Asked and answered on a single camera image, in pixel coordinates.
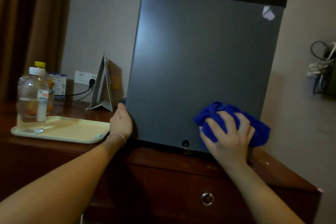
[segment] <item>metal ring handle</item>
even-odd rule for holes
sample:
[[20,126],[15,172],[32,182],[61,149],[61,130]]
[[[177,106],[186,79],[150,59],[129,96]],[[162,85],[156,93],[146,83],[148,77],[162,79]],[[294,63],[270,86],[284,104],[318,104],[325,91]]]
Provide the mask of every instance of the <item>metal ring handle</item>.
[[[209,203],[205,203],[204,202],[204,198],[211,198],[211,202]],[[215,198],[213,197],[213,194],[212,193],[207,193],[207,192],[204,192],[202,195],[201,195],[201,201],[202,201],[202,204],[204,206],[211,206],[213,204],[213,202],[215,201]]]

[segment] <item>gray refrigerator door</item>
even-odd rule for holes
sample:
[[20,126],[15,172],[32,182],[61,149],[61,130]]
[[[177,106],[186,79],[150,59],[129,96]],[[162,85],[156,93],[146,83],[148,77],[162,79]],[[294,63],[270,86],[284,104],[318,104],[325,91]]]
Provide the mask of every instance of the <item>gray refrigerator door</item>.
[[193,118],[232,104],[260,118],[283,7],[233,0],[141,0],[126,107],[138,139],[207,152]]

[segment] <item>forearm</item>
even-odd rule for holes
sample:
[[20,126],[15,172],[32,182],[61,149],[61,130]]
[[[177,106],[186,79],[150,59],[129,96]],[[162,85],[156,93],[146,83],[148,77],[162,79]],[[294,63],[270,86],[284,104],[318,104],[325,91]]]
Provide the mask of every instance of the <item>forearm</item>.
[[227,169],[258,224],[302,224],[302,220],[246,164]]
[[111,138],[15,192],[0,203],[0,223],[73,223],[122,144]]

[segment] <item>torn white sticker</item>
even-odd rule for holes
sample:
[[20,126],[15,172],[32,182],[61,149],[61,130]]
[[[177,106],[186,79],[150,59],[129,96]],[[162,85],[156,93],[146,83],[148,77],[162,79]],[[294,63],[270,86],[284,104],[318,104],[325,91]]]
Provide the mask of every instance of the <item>torn white sticker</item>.
[[269,5],[265,5],[264,10],[262,12],[262,16],[265,19],[268,19],[269,21],[273,20],[275,18],[274,13],[272,12],[271,8]]

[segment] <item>person's left hand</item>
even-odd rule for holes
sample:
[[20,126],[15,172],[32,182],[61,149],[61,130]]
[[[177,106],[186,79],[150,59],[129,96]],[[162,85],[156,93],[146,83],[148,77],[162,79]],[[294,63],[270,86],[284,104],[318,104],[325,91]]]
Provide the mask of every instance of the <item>person's left hand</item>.
[[132,119],[129,116],[124,104],[119,103],[113,117],[110,119],[110,134],[119,133],[123,134],[127,140],[133,131]]

